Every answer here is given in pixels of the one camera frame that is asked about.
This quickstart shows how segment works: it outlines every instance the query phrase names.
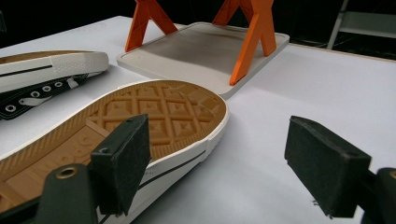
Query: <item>metal eyelet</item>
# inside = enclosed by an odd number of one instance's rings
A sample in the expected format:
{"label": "metal eyelet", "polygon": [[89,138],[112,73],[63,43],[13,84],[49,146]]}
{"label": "metal eyelet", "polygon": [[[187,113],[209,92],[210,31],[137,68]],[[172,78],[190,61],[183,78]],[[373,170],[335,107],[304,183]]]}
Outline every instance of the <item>metal eyelet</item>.
{"label": "metal eyelet", "polygon": [[15,105],[6,105],[7,112],[14,112],[15,110],[17,110],[17,107]]}
{"label": "metal eyelet", "polygon": [[30,95],[33,96],[33,97],[39,97],[39,96],[40,96],[40,92],[38,92],[38,91],[32,91],[32,92],[30,93]]}
{"label": "metal eyelet", "polygon": [[43,87],[43,91],[50,91],[50,90],[51,90],[51,87],[49,87],[49,86]]}

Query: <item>brown sole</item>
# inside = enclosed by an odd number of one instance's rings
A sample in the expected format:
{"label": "brown sole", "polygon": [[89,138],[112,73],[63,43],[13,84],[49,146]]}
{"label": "brown sole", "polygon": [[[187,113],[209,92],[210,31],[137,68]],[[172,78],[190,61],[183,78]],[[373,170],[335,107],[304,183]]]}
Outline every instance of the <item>brown sole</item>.
{"label": "brown sole", "polygon": [[156,161],[206,138],[226,111],[218,95],[183,81],[147,81],[113,91],[0,161],[0,212],[40,196],[53,169],[88,164],[91,151],[125,119],[148,114],[150,155]]}

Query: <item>white tabletop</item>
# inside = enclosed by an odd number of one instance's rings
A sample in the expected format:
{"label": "white tabletop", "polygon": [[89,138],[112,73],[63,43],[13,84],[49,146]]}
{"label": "white tabletop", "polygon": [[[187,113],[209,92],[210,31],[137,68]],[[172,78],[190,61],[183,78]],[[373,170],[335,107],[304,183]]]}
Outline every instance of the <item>white tabletop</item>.
{"label": "white tabletop", "polygon": [[[93,99],[148,79],[117,66],[132,19],[115,17],[0,49],[104,51],[110,67],[14,120],[0,120],[0,157],[27,144]],[[163,33],[150,23],[145,42]],[[135,223],[360,223],[324,216],[284,159],[290,116],[312,119],[373,157],[370,170],[396,167],[396,63],[288,45],[227,100],[227,130],[203,163]]]}

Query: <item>orange wooden legs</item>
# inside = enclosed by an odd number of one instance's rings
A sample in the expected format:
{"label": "orange wooden legs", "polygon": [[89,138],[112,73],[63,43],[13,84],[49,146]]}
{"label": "orange wooden legs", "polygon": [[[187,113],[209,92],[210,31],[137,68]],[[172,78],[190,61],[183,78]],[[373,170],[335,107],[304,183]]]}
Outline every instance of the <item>orange wooden legs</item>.
{"label": "orange wooden legs", "polygon": [[152,19],[164,34],[177,31],[176,26],[156,0],[135,0],[134,19],[125,45],[125,51],[139,48],[143,44],[149,19]]}
{"label": "orange wooden legs", "polygon": [[[134,19],[125,46],[126,52],[142,46],[149,19],[152,19],[166,35],[177,31],[176,26],[156,0],[135,1],[136,8],[134,10]],[[269,56],[276,50],[276,38],[272,17],[273,3],[274,0],[225,0],[218,15],[212,21],[213,24],[225,26],[230,21],[235,11],[241,7],[250,23],[242,49],[233,68],[230,85],[235,85],[248,73],[260,41],[262,42],[264,56]]]}
{"label": "orange wooden legs", "polygon": [[235,85],[249,70],[259,41],[262,42],[264,56],[276,50],[272,4],[274,0],[225,0],[213,24],[227,25],[238,7],[241,7],[250,25],[239,53],[230,85]]}

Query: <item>shoe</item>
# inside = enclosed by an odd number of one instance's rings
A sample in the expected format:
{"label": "shoe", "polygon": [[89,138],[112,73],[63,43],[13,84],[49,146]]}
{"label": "shoe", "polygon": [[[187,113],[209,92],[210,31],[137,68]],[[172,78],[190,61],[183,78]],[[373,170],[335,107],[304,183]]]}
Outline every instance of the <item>shoe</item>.
{"label": "shoe", "polygon": [[15,119],[107,68],[107,54],[99,51],[41,51],[0,58],[0,119]]}
{"label": "shoe", "polygon": [[100,223],[134,220],[211,153],[230,117],[221,97],[189,82],[151,80],[121,87],[0,161],[0,213],[40,196],[50,171],[88,164],[91,151],[120,123],[140,114],[148,115],[151,161],[128,216],[99,215]]}

